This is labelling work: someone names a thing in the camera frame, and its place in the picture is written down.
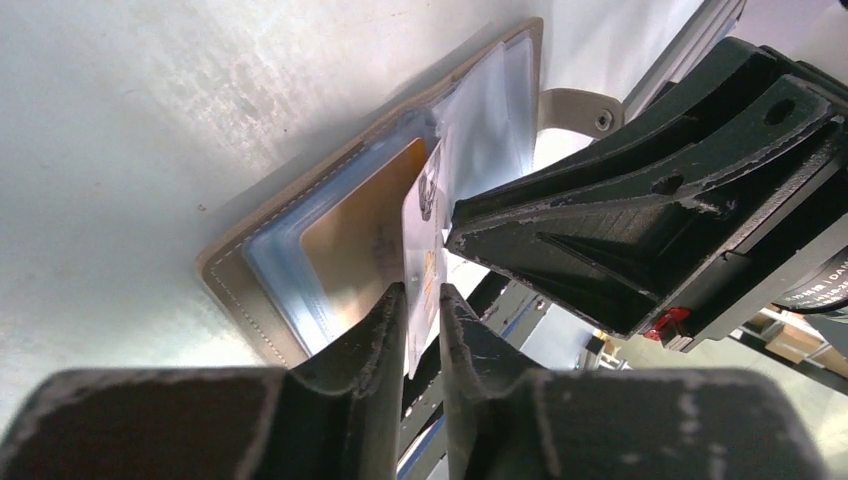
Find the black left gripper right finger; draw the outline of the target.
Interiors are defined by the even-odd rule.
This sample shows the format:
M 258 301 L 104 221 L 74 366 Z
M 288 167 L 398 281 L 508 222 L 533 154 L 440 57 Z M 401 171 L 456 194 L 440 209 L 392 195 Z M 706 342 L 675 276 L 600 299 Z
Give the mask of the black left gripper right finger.
M 481 479 L 825 479 L 787 397 L 744 369 L 526 369 Z

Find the gold orange card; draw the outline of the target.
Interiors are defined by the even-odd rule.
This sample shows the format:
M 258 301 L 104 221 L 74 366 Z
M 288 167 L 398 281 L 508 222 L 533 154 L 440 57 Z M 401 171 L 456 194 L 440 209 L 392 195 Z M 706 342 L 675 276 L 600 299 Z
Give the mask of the gold orange card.
M 428 156 L 425 140 L 414 139 L 301 236 L 332 327 L 358 323 L 403 279 L 402 204 Z

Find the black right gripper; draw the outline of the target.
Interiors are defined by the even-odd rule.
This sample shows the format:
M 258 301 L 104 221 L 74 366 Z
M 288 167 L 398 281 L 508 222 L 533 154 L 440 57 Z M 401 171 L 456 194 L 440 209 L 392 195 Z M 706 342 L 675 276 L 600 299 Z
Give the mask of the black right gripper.
M 621 338 L 739 343 L 847 390 L 847 86 L 720 41 L 640 116 L 458 202 L 450 252 Z

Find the white VIP card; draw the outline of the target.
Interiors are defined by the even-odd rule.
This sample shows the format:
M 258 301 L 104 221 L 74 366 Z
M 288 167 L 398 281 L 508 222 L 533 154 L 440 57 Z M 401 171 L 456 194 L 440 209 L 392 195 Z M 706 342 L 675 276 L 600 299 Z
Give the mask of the white VIP card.
M 445 222 L 445 142 L 439 141 L 402 205 L 404 283 L 407 295 L 408 377 L 414 378 L 439 313 L 446 272 L 442 227 Z

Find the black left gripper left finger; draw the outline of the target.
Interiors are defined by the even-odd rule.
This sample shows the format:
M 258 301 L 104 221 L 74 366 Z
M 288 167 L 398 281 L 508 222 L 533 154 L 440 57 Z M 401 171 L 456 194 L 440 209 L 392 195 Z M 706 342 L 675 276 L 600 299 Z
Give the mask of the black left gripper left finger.
M 406 295 L 293 369 L 79 369 L 1 442 L 5 479 L 393 479 Z

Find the beige leather card holder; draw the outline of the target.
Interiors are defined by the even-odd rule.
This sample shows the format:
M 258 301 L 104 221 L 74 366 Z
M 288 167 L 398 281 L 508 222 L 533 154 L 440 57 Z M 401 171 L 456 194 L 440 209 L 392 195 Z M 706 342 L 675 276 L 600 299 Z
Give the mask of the beige leather card holder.
M 402 282 L 401 356 L 419 361 L 455 203 L 532 173 L 540 131 L 598 139 L 624 124 L 615 98 L 542 89 L 542 43 L 541 19 L 519 24 L 200 253 L 203 283 L 264 360 L 302 363 Z

